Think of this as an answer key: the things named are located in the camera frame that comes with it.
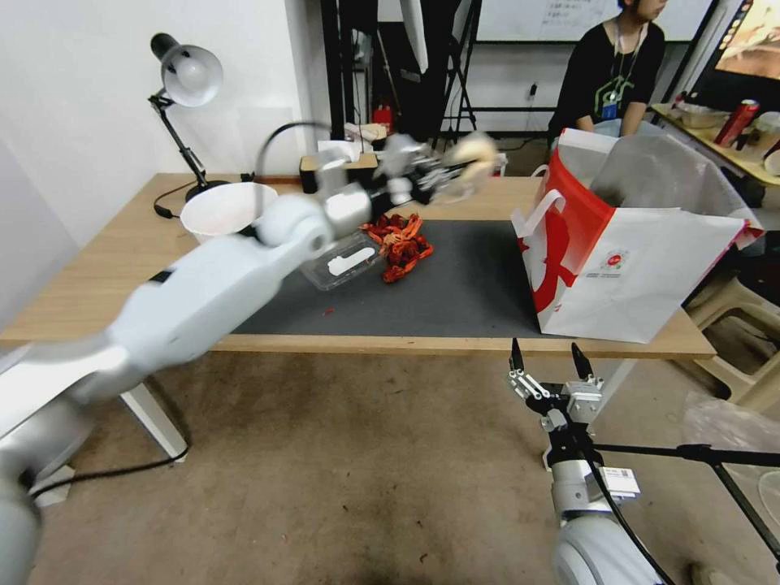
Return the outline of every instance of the gray mat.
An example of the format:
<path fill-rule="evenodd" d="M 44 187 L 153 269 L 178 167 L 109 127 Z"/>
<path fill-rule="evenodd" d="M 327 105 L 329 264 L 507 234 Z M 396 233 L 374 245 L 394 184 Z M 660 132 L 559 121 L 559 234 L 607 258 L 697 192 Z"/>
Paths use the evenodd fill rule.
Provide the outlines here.
<path fill-rule="evenodd" d="M 543 336 L 509 221 L 426 221 L 422 233 L 435 252 L 400 282 L 382 281 L 384 260 L 329 292 L 295 272 L 236 333 Z"/>

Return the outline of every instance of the lanyard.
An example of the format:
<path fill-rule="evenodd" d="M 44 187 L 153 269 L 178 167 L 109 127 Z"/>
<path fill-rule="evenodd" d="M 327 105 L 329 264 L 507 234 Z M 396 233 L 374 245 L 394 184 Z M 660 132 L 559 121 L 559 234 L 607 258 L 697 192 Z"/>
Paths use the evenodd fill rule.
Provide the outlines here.
<path fill-rule="evenodd" d="M 639 32 L 639 42 L 636 44 L 636 49 L 634 49 L 634 57 L 631 58 L 631 67 L 628 70 L 628 75 L 626 76 L 626 80 L 629 80 L 631 78 L 631 73 L 634 72 L 634 65 L 636 65 L 636 59 L 639 57 L 639 49 L 642 48 L 642 44 L 644 43 L 644 40 L 648 37 L 648 28 L 649 25 L 645 24 L 642 27 L 642 30 Z M 623 35 L 620 32 L 620 25 L 618 25 L 618 21 L 615 20 L 615 55 L 614 60 L 617 60 L 618 58 L 618 51 L 620 51 L 621 57 L 620 57 L 620 68 L 617 70 L 617 75 L 620 76 L 623 73 L 623 61 L 626 58 L 626 54 L 622 51 L 623 48 Z"/>

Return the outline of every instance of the white bowl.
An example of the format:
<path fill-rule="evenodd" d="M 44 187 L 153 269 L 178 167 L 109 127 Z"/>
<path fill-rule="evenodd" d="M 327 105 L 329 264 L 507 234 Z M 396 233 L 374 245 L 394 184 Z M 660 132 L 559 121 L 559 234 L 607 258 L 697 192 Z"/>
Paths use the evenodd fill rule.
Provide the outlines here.
<path fill-rule="evenodd" d="M 264 184 L 219 185 L 187 201 L 181 210 L 181 223 L 202 244 L 246 228 L 277 197 L 277 192 Z"/>
<path fill-rule="evenodd" d="M 772 176 L 780 176 L 780 150 L 775 150 L 764 161 L 764 168 Z"/>

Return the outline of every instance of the plastic container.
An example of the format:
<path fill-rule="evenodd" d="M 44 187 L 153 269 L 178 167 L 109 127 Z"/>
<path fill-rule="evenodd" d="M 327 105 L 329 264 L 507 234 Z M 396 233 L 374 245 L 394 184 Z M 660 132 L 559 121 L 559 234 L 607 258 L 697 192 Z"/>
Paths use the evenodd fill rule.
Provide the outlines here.
<path fill-rule="evenodd" d="M 190 199 L 181 211 L 181 224 L 202 244 L 215 236 L 240 232 L 278 196 L 273 188 L 259 183 L 220 185 Z"/>
<path fill-rule="evenodd" d="M 694 129 L 714 128 L 723 124 L 729 116 L 726 112 L 685 102 L 678 104 L 676 110 L 679 112 L 682 125 Z"/>
<path fill-rule="evenodd" d="M 356 232 L 333 244 L 316 260 L 301 266 L 301 272 L 312 284 L 328 291 L 367 271 L 382 257 L 379 245 L 365 232 Z"/>

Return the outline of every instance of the screen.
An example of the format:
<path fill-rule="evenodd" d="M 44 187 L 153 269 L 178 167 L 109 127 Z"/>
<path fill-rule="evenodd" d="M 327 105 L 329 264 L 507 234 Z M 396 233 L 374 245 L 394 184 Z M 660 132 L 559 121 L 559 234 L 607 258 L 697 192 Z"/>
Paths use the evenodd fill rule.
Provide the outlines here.
<path fill-rule="evenodd" d="M 718 50 L 718 71 L 780 80 L 780 0 L 745 2 Z"/>

